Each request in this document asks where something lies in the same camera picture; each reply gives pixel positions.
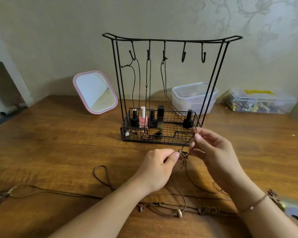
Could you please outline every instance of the wooden tabletop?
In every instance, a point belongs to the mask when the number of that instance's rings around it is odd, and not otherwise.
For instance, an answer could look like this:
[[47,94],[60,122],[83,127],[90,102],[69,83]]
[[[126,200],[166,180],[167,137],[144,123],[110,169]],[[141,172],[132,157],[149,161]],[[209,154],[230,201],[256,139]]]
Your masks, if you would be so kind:
[[[152,105],[165,105],[154,101]],[[0,190],[34,184],[42,188],[106,196],[110,189],[92,176],[92,169],[107,166],[114,187],[130,178],[147,151],[173,148],[160,144],[123,142],[120,105],[101,115],[87,112],[78,97],[49,96],[0,125]],[[232,112],[215,105],[204,127],[229,139],[242,167],[263,190],[298,201],[298,122],[288,115]],[[197,184],[215,190],[203,162],[188,159],[190,176]],[[192,185],[177,164],[170,178],[183,194],[204,194]],[[32,190],[19,190],[26,195]],[[166,188],[147,201],[179,204]],[[230,201],[188,198],[195,207],[218,206],[234,211]],[[46,237],[85,211],[96,200],[55,194],[7,199],[0,205],[0,237]],[[184,213],[181,219],[161,217],[136,209],[119,237],[248,237],[240,218],[198,216]]]

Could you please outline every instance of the person's right arm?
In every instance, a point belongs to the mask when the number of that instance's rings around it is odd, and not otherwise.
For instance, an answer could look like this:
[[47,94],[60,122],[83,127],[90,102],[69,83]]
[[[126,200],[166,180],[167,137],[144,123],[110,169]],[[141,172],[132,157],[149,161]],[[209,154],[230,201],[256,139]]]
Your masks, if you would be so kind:
[[[214,181],[230,195],[239,212],[262,199],[265,193],[243,171],[227,139],[204,128],[194,128],[194,132],[190,155],[204,161]],[[298,238],[298,227],[269,197],[240,216],[254,238]]]

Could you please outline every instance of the mirror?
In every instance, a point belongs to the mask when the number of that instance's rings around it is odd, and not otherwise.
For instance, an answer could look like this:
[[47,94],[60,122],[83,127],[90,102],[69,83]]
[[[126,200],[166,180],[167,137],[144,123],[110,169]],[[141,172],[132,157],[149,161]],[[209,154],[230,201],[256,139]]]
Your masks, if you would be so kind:
[[92,114],[102,114],[118,104],[116,94],[100,71],[77,74],[73,84],[86,109]]

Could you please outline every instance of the jewelry stand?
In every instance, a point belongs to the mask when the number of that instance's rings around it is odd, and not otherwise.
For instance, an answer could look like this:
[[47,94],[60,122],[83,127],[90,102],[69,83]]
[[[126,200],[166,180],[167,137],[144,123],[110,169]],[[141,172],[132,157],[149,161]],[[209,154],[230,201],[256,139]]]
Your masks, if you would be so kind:
[[[163,88],[164,88],[166,101],[169,101],[169,102],[170,102],[170,99],[167,95],[167,78],[166,78],[166,66],[165,66],[165,63],[167,60],[166,42],[183,43],[183,52],[182,52],[182,58],[181,58],[182,62],[184,62],[184,59],[186,56],[186,52],[185,52],[186,43],[188,42],[188,43],[200,44],[201,45],[201,61],[202,61],[202,63],[205,62],[205,55],[206,55],[206,53],[203,52],[203,44],[205,44],[205,43],[207,43],[207,44],[215,44],[215,43],[221,44],[216,61],[215,61],[213,72],[212,72],[212,75],[211,75],[211,78],[210,78],[210,81],[209,81],[209,84],[207,87],[206,95],[203,100],[200,114],[198,115],[195,112],[193,112],[192,117],[191,117],[192,127],[202,127],[207,110],[208,110],[210,102],[211,102],[213,91],[215,89],[215,85],[216,85],[216,82],[217,82],[217,79],[218,79],[218,76],[219,76],[219,73],[220,73],[220,70],[221,70],[221,67],[223,64],[223,60],[224,60],[224,57],[225,57],[225,54],[227,51],[227,47],[232,41],[236,41],[236,40],[243,38],[242,36],[231,36],[228,38],[215,39],[215,40],[166,40],[166,39],[125,38],[125,37],[119,37],[119,36],[116,36],[116,35],[113,35],[110,33],[104,33],[103,36],[110,39],[111,44],[112,44],[112,51],[113,51],[113,55],[114,55],[114,63],[115,63],[115,70],[116,70],[116,77],[117,77],[117,84],[118,84],[119,99],[121,100],[120,108],[121,108],[123,124],[120,128],[120,132],[121,132],[122,140],[130,141],[130,142],[159,143],[159,144],[169,144],[169,145],[177,145],[177,146],[189,146],[189,141],[192,138],[192,133],[190,132],[190,130],[183,128],[183,126],[182,126],[183,120],[185,119],[185,117],[188,114],[187,110],[179,111],[175,108],[176,111],[164,111],[163,127],[162,128],[151,128],[149,126],[147,128],[131,127],[130,119],[133,115],[133,109],[136,110],[137,115],[139,117],[141,115],[141,110],[140,110],[140,107],[135,108],[134,104],[133,104],[133,108],[129,108],[127,110],[121,69],[125,68],[125,67],[131,67],[134,71],[135,80],[136,80],[135,69],[132,67],[132,62],[137,61],[138,69],[139,69],[139,91],[140,91],[140,80],[141,80],[140,79],[140,66],[139,66],[139,62],[136,58],[136,53],[135,53],[135,49],[133,47],[133,42],[147,41],[149,43],[149,49],[147,50],[147,71],[146,71],[146,107],[147,107],[148,66],[150,65],[149,109],[146,109],[146,117],[150,116],[150,94],[151,94],[151,59],[150,59],[151,49],[150,49],[150,47],[151,47],[152,41],[164,42],[163,59],[161,62],[160,69],[161,69],[161,76],[162,76],[162,82],[163,82]],[[130,41],[131,45],[132,45],[132,51],[133,51],[133,55],[132,55],[131,50],[129,50],[129,53],[130,53],[130,56],[132,59],[131,63],[128,65],[124,65],[124,66],[121,66],[120,57],[119,57],[119,42],[121,42],[121,41]],[[216,71],[219,60],[220,60],[220,64],[219,64],[218,70],[215,75],[215,71]],[[163,80],[163,74],[162,74],[162,66],[163,65],[165,67],[165,82]],[[214,84],[213,84],[212,90],[210,92],[209,99],[207,100],[208,93],[209,93],[214,75],[215,75]],[[199,120],[200,120],[203,108],[206,103],[207,103],[207,105],[206,105],[205,113],[203,114],[203,119],[202,119],[202,122],[200,123]]]

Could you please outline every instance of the hook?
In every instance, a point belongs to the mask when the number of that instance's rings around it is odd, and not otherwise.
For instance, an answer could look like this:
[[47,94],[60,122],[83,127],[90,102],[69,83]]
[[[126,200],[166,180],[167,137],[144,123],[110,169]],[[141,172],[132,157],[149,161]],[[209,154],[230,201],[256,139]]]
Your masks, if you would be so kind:
[[131,50],[129,50],[129,53],[130,53],[130,56],[131,56],[131,58],[132,58],[132,60],[136,60],[136,53],[135,53],[135,49],[134,49],[134,47],[133,47],[133,41],[131,41],[131,45],[132,45],[132,50],[133,50],[133,55],[134,55],[134,57],[132,56],[132,54],[131,54]]
[[162,51],[162,53],[163,53],[163,63],[165,63],[165,61],[168,59],[167,57],[166,57],[166,41],[164,41],[164,47],[163,47],[163,51]]
[[202,63],[205,63],[205,55],[207,54],[206,52],[203,52],[203,43],[201,43],[202,46],[201,46],[201,60],[202,60]]
[[149,40],[149,49],[147,50],[147,60],[148,61],[150,60],[150,43],[151,43],[151,40]]
[[182,62],[184,62],[184,59],[185,59],[186,54],[187,54],[187,52],[184,51],[186,49],[186,44],[187,44],[187,42],[184,42],[183,51],[182,51],[182,58],[181,58]]

